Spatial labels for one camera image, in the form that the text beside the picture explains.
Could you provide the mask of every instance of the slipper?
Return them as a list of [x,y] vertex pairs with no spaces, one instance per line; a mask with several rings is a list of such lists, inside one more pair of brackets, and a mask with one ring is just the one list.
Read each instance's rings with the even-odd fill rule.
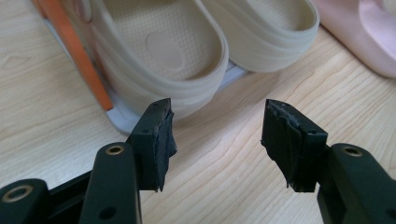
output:
[[[281,5],[274,0],[220,0],[218,5],[207,0],[62,0],[68,19],[61,20],[57,17],[64,11],[55,6],[57,0],[33,1],[54,25],[61,45],[66,41],[65,48],[77,52],[70,55],[76,63],[86,53],[94,60],[113,105],[105,104],[108,97],[94,87],[92,92],[115,126],[127,132],[151,102],[170,97],[176,119],[184,118],[247,70],[289,66],[308,50],[318,29],[318,13],[307,0]],[[217,22],[232,41],[236,64],[229,62]],[[74,32],[82,45],[68,40]]]
[[254,72],[275,72],[314,42],[319,17],[309,0],[203,0],[227,37],[230,58]]
[[396,18],[382,0],[313,0],[321,24],[379,75],[396,77]]
[[64,0],[84,46],[134,112],[172,98],[178,119],[207,104],[229,61],[201,1]]

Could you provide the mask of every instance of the pink slipper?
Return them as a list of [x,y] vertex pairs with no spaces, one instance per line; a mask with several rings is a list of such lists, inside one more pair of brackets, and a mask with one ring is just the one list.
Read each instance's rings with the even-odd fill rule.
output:
[[321,24],[362,62],[396,78],[396,18],[382,0],[313,0]]

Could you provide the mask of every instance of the wooden surface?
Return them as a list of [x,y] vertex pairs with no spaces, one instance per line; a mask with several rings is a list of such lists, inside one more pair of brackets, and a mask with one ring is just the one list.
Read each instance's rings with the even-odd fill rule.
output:
[[[30,177],[56,187],[91,170],[100,147],[126,140],[28,0],[0,1],[0,96],[0,188]],[[286,189],[260,145],[267,98],[304,112],[329,145],[368,149],[396,178],[396,80],[320,28],[296,64],[246,75],[175,122],[178,153],[164,191],[141,193],[144,223],[321,222],[316,194]]]

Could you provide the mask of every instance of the orange strap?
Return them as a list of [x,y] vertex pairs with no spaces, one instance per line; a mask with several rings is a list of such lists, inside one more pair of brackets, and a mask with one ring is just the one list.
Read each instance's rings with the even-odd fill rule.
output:
[[64,42],[78,71],[84,77],[91,91],[102,108],[107,111],[113,108],[105,87],[92,65],[91,59],[82,47],[72,24],[67,18],[59,0],[32,0],[41,16],[47,18]]

